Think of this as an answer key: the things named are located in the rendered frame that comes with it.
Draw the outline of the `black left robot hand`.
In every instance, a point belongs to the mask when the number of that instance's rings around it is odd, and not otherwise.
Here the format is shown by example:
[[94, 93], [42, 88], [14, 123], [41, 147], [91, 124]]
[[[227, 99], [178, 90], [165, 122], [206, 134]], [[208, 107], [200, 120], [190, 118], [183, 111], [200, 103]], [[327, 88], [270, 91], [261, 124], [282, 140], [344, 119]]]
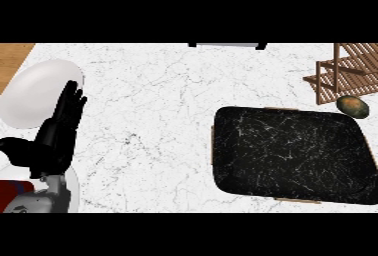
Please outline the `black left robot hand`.
[[87, 97], [75, 81], [67, 81], [62, 90], [53, 115], [42, 122], [35, 139], [0, 139], [0, 151], [10, 164], [29, 169], [29, 178], [62, 175], [70, 166], [76, 129]]

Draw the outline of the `black marble tray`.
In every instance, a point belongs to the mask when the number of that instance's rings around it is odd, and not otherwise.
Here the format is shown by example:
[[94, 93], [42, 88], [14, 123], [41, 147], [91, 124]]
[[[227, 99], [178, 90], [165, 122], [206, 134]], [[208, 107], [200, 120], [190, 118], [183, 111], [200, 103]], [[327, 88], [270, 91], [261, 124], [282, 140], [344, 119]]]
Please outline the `black marble tray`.
[[344, 114], [220, 108], [212, 175], [230, 194], [378, 204], [378, 166], [358, 124]]

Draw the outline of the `brown wooden tiered shelf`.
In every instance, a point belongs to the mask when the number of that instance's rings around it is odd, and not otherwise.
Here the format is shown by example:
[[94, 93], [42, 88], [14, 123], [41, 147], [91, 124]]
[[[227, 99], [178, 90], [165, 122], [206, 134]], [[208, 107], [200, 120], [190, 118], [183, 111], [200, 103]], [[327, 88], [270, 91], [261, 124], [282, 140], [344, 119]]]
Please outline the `brown wooden tiered shelf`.
[[302, 80], [315, 93], [315, 104], [341, 96], [378, 93], [378, 43], [335, 43], [330, 60], [315, 62], [315, 74]]

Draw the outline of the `white oval plate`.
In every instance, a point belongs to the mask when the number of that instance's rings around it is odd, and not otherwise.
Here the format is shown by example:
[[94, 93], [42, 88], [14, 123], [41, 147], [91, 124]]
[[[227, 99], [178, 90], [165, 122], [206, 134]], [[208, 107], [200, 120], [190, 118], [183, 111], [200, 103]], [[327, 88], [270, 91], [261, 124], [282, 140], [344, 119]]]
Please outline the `white oval plate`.
[[72, 80], [82, 88], [84, 75], [67, 60], [47, 60], [26, 68], [0, 94], [0, 119], [16, 129], [31, 129], [51, 117], [60, 92]]

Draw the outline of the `grey appliance with black feet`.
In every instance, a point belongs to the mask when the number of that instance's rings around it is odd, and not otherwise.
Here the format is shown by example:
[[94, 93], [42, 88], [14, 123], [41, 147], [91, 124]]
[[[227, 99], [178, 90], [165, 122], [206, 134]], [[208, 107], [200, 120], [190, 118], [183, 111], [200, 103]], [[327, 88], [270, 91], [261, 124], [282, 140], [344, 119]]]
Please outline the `grey appliance with black feet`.
[[193, 48], [199, 45], [222, 47], [252, 47], [255, 50], [264, 50], [267, 43], [187, 43], [187, 46]]

